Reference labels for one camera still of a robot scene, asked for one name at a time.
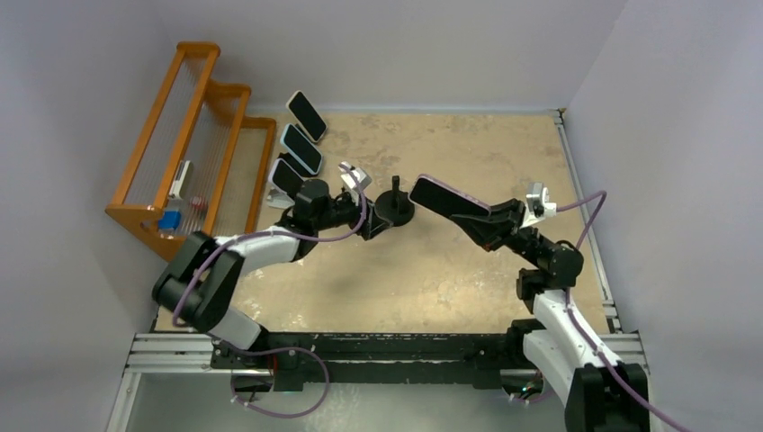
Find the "white smartphone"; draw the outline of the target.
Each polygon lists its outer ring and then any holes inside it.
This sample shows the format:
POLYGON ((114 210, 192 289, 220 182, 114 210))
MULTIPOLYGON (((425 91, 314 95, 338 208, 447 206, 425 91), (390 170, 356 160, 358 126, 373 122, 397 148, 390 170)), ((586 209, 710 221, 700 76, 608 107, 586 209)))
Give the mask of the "white smartphone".
POLYGON ((268 182, 280 193, 293 199, 300 191, 304 179, 286 161, 277 158, 270 169, 268 182))
POLYGON ((301 90, 294 92, 285 106, 312 142, 324 137, 328 124, 301 90))

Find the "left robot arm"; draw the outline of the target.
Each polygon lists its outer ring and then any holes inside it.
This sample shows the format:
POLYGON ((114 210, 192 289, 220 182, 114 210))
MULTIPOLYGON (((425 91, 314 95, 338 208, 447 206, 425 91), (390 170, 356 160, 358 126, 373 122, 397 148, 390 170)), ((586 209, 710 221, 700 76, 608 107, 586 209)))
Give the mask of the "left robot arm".
POLYGON ((319 233, 346 225, 365 240, 390 228, 364 195, 344 188, 331 196, 319 179, 302 183, 294 205, 273 226, 233 237, 195 231, 159 276, 153 300, 175 320, 233 346, 233 356, 256 368, 268 356, 266 330, 232 306, 239 277, 266 266, 303 259, 321 242, 319 233))

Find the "silver phone stand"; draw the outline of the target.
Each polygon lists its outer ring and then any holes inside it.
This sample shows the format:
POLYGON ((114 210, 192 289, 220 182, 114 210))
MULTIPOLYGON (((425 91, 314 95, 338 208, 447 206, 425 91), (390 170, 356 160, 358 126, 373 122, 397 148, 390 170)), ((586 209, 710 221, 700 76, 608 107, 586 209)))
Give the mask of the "silver phone stand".
POLYGON ((285 210, 294 205, 294 200, 286 193, 272 188, 265 197, 265 203, 271 208, 285 210))

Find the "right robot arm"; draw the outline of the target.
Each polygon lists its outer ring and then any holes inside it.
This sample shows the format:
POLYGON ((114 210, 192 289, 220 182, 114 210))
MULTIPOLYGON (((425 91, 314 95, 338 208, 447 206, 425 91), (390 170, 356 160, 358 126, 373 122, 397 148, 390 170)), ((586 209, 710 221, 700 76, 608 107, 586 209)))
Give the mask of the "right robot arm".
POLYGON ((644 369, 609 348, 572 300, 582 254, 569 241, 552 241, 525 225, 527 212, 510 200, 449 218, 483 249, 509 248, 533 266, 519 271, 516 295, 540 327, 509 337, 507 359, 541 372, 564 406, 569 431, 650 430, 649 411, 639 402, 649 395, 644 369))

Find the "black round base stand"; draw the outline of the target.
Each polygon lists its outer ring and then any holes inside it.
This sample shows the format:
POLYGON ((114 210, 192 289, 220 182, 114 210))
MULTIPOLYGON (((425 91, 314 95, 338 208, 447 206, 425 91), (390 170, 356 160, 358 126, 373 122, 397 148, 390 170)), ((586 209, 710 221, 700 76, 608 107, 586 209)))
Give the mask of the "black round base stand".
POLYGON ((375 201, 376 214, 388 221, 393 227, 409 223, 415 214, 414 204, 409 194, 400 189, 400 177, 391 178, 391 189, 381 193, 375 201))

